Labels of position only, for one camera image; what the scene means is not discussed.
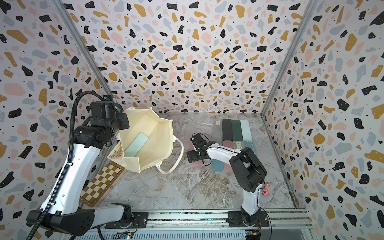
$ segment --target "tote bag handle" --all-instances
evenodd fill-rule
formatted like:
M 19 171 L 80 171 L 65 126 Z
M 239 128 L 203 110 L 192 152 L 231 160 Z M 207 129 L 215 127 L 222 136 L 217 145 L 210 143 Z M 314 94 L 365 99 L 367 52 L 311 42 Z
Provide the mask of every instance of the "tote bag handle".
M 177 161 L 175 162 L 175 164 L 172 166 L 172 168 L 171 168 L 168 172 L 164 172 L 164 171 L 160 168 L 160 165 L 163 163 L 162 161 L 161 161 L 160 163 L 156 164 L 157 169 L 158 169 L 159 172 L 161 172 L 162 174 L 169 174 L 169 173 L 171 173 L 173 170 L 175 170 L 175 168 L 176 168 L 177 165 L 179 164 L 181 158 L 183 157 L 183 153 L 184 153 L 184 145 L 183 145 L 183 143 L 180 141 L 180 139 L 178 139 L 175 135 L 173 135 L 173 142 L 175 142 L 176 140 L 181 144 L 181 153 L 180 153 L 180 155 L 179 155 L 179 158 L 177 159 Z

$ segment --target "pink toy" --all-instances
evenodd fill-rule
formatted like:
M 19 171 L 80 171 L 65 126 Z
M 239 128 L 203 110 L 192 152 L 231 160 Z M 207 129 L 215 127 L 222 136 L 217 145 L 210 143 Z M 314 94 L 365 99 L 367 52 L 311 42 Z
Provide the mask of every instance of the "pink toy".
M 264 189 L 262 190 L 262 194 L 266 197 L 270 195 L 269 194 L 269 184 L 265 185 Z

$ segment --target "mounting plate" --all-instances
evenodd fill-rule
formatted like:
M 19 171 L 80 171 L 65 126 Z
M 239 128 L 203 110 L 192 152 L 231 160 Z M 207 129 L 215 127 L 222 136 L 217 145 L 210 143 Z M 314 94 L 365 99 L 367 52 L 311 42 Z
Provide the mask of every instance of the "mounting plate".
M 260 211 L 260 214 L 257 219 L 260 220 L 262 227 L 269 227 L 269 220 L 265 211 Z M 230 221 L 229 227 L 248 227 L 243 223 L 243 220 L 241 218 L 241 211 L 228 211 L 228 220 Z
M 133 226 L 131 230 L 137 228 L 146 228 L 148 222 L 148 212 L 132 212 L 133 214 Z M 119 228 L 114 222 L 107 223 L 104 228 L 106 229 L 116 229 Z

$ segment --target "light blue box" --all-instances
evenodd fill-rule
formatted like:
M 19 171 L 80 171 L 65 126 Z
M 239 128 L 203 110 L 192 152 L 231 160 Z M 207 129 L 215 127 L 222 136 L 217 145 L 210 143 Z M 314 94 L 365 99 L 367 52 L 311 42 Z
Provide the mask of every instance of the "light blue box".
M 125 149 L 124 157 L 134 157 L 148 141 L 148 137 L 144 133 L 139 135 L 133 140 L 133 142 Z
M 252 141 L 251 128 L 248 120 L 240 120 L 241 130 L 243 132 L 243 141 Z

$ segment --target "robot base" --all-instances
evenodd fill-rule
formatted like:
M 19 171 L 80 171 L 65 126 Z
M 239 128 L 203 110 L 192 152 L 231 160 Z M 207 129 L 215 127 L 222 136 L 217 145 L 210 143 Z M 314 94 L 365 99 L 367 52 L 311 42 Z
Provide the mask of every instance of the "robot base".
M 131 206 L 128 204 L 119 204 L 113 203 L 117 205 L 121 205 L 124 207 L 124 214 L 120 221 L 117 222 L 109 222 L 104 228 L 106 229 L 138 229 L 138 228 L 146 228 L 147 220 L 148 220 L 148 212 L 131 212 Z
M 240 211 L 229 211 L 227 222 L 229 223 L 229 227 L 250 227 L 260 226 L 269 227 L 268 217 L 265 211 L 261 211 L 260 209 L 250 216 L 247 214 L 242 208 Z

